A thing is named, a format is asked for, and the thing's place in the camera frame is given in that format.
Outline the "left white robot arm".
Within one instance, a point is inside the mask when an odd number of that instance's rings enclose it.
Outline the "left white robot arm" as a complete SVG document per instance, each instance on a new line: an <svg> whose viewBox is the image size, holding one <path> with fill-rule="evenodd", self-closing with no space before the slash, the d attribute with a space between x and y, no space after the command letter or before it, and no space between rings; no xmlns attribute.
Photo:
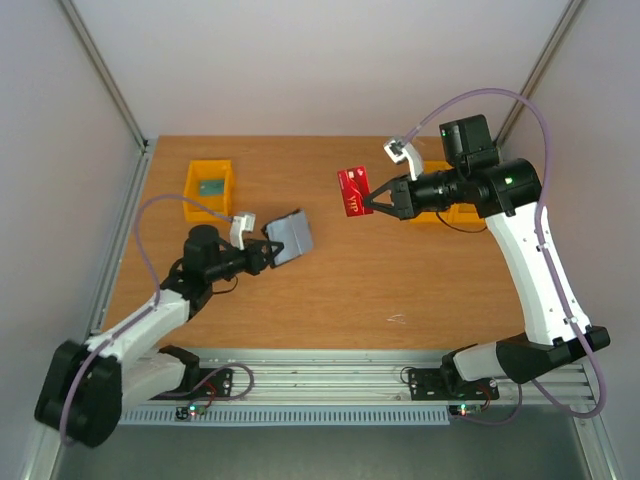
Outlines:
<svg viewBox="0 0 640 480"><path fill-rule="evenodd" d="M111 329L57 347L36 402L34 418L64 440L97 447L113 433L121 415L166 391L195 395L200 371L161 351L146 355L158 340L198 314L217 281L253 276L275 264L283 242L265 237L240 247L211 225L192 228L183 255L171 266L151 299Z"/></svg>

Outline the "red VIP card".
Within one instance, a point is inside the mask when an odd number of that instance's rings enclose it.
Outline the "red VIP card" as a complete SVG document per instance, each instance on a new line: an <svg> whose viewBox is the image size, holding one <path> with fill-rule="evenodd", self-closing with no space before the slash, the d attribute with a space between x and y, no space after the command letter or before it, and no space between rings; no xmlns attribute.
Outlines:
<svg viewBox="0 0 640 480"><path fill-rule="evenodd" d="M373 210L366 207L364 199L370 194L366 168L352 167L337 172L342 202L347 217L371 215Z"/></svg>

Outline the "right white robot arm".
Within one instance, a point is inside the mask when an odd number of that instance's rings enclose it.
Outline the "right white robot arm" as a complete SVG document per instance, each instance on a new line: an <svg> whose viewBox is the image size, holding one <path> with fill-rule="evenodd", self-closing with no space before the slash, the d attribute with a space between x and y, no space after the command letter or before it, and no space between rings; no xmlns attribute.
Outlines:
<svg viewBox="0 0 640 480"><path fill-rule="evenodd" d="M606 328L594 326L571 291L540 207L541 182L525 159L501 161L482 115L440 125L449 169L427 173L410 144L391 139L385 152L409 171L364 199L366 207L399 220L473 206L497 242L524 315L519 335L445 355L440 382L451 397L478 380L505 376L524 384L610 344Z"/></svg>

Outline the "black leather card holder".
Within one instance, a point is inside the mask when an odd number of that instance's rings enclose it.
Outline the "black leather card holder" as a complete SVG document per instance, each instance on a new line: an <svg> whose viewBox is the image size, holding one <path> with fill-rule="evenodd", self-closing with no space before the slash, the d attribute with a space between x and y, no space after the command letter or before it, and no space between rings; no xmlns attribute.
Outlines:
<svg viewBox="0 0 640 480"><path fill-rule="evenodd" d="M271 261L273 268L308 254L314 247L310 223L303 209L266 223L262 233L269 241L283 244L283 248L274 253Z"/></svg>

